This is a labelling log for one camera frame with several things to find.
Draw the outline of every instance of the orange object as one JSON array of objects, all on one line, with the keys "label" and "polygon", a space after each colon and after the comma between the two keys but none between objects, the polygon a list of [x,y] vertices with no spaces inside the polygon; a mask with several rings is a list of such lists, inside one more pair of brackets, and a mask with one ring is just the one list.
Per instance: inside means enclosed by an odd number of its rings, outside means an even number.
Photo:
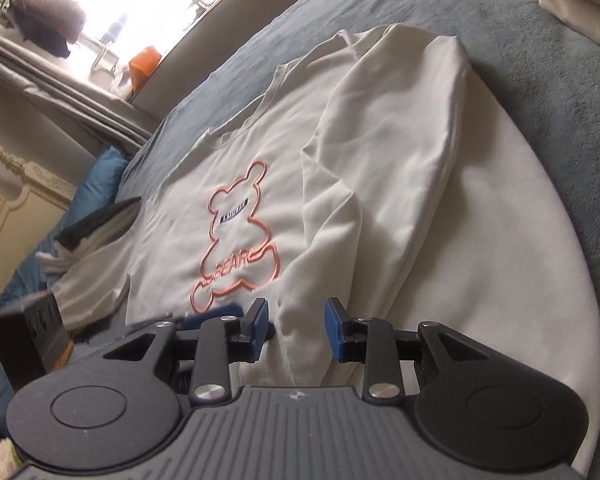
[{"label": "orange object", "polygon": [[152,46],[144,48],[142,52],[133,56],[133,59],[129,61],[129,77],[134,92],[142,88],[161,59],[162,54]]},{"label": "orange object", "polygon": [[73,341],[69,341],[69,344],[64,350],[62,350],[62,353],[58,356],[58,359],[56,359],[56,362],[51,367],[53,371],[59,370],[69,362],[69,358],[71,357],[71,354],[74,351],[74,346],[75,343]]}]

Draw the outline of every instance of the bear graphic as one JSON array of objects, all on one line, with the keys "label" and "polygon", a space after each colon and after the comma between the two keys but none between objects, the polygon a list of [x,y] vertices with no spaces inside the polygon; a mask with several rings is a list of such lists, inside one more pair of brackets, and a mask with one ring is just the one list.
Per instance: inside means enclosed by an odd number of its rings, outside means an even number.
[{"label": "bear graphic", "polygon": [[205,312],[215,298],[240,287],[254,290],[278,276],[280,259],[271,229],[255,216],[266,174],[266,162],[254,160],[244,176],[211,195],[207,205],[213,215],[211,243],[200,261],[202,277],[189,297],[196,312]]}]

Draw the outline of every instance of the white t-shirt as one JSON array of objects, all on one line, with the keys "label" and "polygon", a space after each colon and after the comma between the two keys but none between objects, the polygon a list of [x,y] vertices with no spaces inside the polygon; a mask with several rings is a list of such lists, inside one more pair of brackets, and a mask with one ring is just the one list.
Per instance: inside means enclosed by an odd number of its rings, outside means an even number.
[{"label": "white t-shirt", "polygon": [[406,25],[342,32],[279,67],[124,237],[58,281],[65,324],[108,314],[125,285],[127,323],[262,296],[277,343],[245,380],[319,384],[324,301],[376,316],[413,264],[455,160],[468,68],[456,38]]}]

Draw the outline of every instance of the cream headboard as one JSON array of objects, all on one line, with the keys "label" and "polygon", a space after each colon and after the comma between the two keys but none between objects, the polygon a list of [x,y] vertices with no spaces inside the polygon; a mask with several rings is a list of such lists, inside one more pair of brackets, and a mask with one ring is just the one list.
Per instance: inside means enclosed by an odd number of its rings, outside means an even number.
[{"label": "cream headboard", "polygon": [[0,162],[19,175],[22,190],[16,200],[0,196],[0,293],[13,271],[69,207],[75,186],[26,162],[0,146]]}]

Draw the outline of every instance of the black label on shirt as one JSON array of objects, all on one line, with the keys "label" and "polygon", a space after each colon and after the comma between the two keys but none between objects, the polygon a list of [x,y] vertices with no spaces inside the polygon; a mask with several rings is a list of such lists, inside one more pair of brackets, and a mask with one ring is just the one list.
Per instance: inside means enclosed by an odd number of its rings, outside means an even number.
[{"label": "black label on shirt", "polygon": [[220,217],[220,223],[228,222],[231,218],[235,217],[240,211],[242,211],[247,205],[248,198],[245,198],[244,201],[237,207],[231,209],[227,214],[224,214]]}]

